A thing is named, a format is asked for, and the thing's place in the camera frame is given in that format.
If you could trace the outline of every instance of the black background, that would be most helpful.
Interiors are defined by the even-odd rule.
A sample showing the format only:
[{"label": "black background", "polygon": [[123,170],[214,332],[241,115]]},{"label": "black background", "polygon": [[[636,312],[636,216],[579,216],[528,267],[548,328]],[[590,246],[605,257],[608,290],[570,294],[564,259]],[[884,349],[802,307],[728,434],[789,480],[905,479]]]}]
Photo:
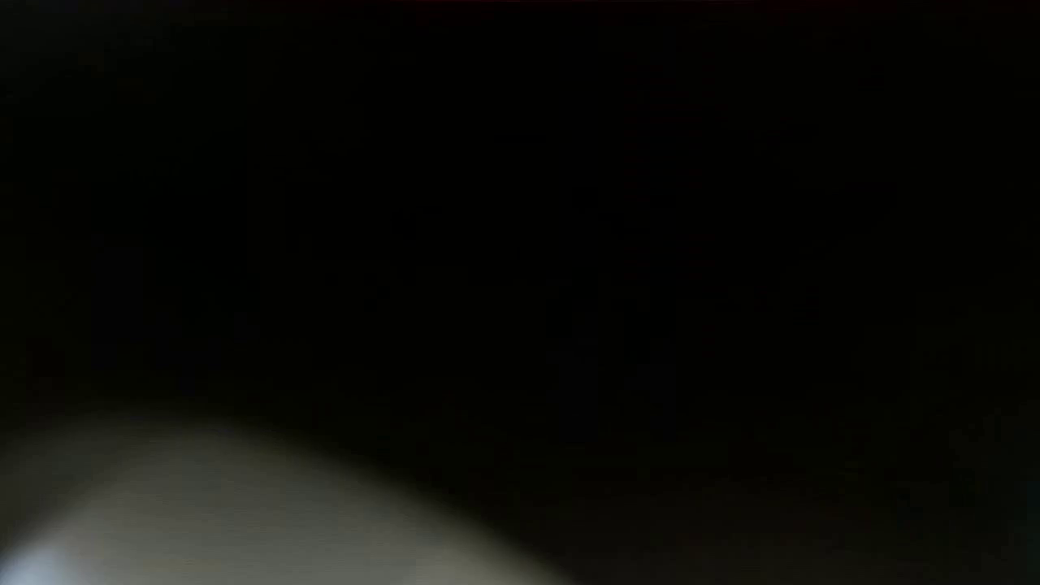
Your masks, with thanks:
[{"label": "black background", "polygon": [[918,581],[1018,572],[1020,14],[178,5],[3,30],[8,428],[260,423],[593,581],[676,581],[684,531],[757,500],[864,517]]}]

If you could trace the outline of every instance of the dark background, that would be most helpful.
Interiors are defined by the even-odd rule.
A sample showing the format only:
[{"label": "dark background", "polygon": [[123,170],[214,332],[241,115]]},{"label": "dark background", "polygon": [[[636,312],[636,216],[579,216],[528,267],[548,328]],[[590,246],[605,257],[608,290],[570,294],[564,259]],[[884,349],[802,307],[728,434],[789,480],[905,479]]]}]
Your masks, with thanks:
[{"label": "dark background", "polygon": [[754,581],[721,528],[1024,577],[1024,14],[8,14],[8,435],[260,423],[587,581]]}]

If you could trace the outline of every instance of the blurry white object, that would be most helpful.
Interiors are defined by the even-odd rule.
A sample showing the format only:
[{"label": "blurry white object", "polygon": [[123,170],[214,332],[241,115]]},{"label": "blurry white object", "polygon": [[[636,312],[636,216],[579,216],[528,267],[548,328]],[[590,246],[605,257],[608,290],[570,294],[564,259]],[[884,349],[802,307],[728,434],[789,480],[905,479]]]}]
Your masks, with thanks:
[{"label": "blurry white object", "polygon": [[359,467],[241,434],[141,442],[3,562],[0,585],[558,585]]}]

